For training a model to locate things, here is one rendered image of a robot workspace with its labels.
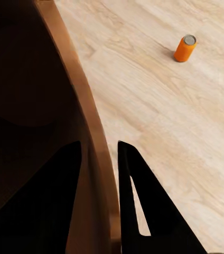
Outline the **trash can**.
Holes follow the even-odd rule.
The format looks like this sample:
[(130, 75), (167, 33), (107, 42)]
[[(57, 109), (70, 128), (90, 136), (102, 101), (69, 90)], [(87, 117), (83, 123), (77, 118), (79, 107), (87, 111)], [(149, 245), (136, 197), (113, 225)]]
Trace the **trash can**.
[(0, 0), (0, 210), (63, 146), (82, 161), (65, 254), (122, 254), (104, 129), (54, 0)]

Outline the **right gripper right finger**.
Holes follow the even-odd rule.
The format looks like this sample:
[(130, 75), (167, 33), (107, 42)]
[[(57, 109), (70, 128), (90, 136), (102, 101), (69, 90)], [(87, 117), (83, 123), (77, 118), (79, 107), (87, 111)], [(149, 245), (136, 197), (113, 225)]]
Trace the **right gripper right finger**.
[[(122, 254), (208, 254), (138, 150), (118, 142)], [(139, 233), (130, 176), (151, 236)]]

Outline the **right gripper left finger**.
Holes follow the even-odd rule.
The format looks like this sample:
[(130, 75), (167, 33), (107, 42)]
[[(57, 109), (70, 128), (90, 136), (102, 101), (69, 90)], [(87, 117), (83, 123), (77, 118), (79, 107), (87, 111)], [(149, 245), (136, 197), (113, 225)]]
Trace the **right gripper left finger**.
[(66, 144), (0, 210), (0, 254), (65, 254), (81, 161)]

